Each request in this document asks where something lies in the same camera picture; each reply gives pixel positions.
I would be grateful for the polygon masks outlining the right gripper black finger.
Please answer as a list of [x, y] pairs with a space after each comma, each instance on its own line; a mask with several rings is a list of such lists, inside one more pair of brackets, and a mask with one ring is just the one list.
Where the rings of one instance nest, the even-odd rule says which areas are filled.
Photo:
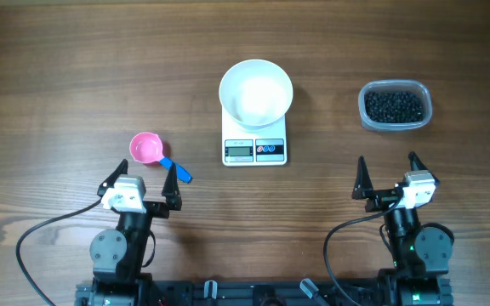
[[411, 151], [408, 154], [411, 171], [407, 173], [408, 184], [439, 184], [440, 180], [429, 171], [418, 155]]
[[369, 176], [368, 167], [363, 156], [358, 158], [356, 181], [353, 187], [351, 198], [362, 200], [373, 197], [373, 184]]

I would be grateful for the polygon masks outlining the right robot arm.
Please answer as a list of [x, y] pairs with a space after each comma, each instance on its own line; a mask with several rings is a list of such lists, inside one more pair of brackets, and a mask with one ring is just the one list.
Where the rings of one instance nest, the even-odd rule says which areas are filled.
[[365, 159], [357, 162], [351, 198], [364, 200], [366, 212], [384, 219], [381, 232], [394, 265], [379, 271], [377, 299], [380, 305], [451, 305], [448, 281], [441, 277], [449, 271], [454, 234], [444, 225], [421, 223], [418, 215], [432, 202], [440, 181], [415, 152], [408, 159], [411, 170], [384, 190], [373, 187]]

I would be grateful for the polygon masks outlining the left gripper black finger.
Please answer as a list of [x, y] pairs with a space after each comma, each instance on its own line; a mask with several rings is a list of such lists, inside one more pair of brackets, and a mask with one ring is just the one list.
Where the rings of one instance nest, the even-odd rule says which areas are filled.
[[97, 189], [97, 196], [103, 197], [104, 194], [110, 189], [114, 187], [117, 179], [120, 175], [128, 173], [128, 160], [123, 159], [117, 168], [99, 185]]
[[168, 175], [162, 188], [162, 196], [165, 197], [165, 202], [169, 210], [181, 210], [182, 199], [178, 186], [177, 167], [174, 164], [168, 170]]

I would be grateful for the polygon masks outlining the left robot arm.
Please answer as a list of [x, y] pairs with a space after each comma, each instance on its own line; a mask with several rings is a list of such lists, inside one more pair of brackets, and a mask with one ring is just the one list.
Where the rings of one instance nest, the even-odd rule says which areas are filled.
[[167, 219], [182, 206], [176, 165], [168, 170], [162, 188], [164, 201], [148, 201], [145, 192], [144, 180], [128, 174], [127, 160], [100, 184], [97, 195], [103, 208], [117, 213], [119, 219], [115, 229], [104, 230], [92, 240], [89, 252], [94, 278], [91, 286], [77, 289], [76, 305], [168, 303], [152, 276], [141, 270], [153, 260], [144, 260], [147, 242], [155, 238], [152, 220]]

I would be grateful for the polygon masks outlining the pink scoop with blue handle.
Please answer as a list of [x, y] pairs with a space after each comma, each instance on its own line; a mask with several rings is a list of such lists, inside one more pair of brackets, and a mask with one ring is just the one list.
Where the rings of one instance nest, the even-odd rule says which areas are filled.
[[142, 132], [136, 134], [129, 144], [129, 152], [132, 158], [139, 163], [151, 165], [158, 163], [168, 171], [175, 166], [177, 179], [189, 184], [192, 182], [192, 175], [181, 165], [175, 163], [163, 153], [163, 142], [156, 133]]

